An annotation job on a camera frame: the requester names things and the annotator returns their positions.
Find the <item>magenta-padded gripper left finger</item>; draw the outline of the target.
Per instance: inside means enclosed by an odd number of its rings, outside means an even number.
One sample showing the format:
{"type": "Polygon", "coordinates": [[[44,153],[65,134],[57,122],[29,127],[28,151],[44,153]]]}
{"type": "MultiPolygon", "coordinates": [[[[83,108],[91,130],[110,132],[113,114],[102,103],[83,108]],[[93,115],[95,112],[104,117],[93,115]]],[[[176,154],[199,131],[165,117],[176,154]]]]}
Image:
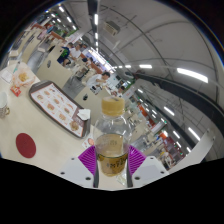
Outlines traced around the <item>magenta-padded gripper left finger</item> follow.
{"type": "Polygon", "coordinates": [[[59,171],[59,176],[85,188],[97,188],[99,170],[95,147],[91,146],[78,157],[69,159],[59,171]]]}

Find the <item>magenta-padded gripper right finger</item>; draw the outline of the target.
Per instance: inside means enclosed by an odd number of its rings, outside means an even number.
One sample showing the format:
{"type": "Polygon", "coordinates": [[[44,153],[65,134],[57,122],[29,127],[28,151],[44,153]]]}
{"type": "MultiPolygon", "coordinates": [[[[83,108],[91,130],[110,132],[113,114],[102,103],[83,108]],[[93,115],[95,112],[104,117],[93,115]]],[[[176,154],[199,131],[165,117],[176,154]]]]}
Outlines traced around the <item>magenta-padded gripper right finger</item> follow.
{"type": "Polygon", "coordinates": [[[126,170],[128,188],[143,187],[168,174],[169,172],[155,156],[145,156],[135,147],[129,147],[126,170]]]}

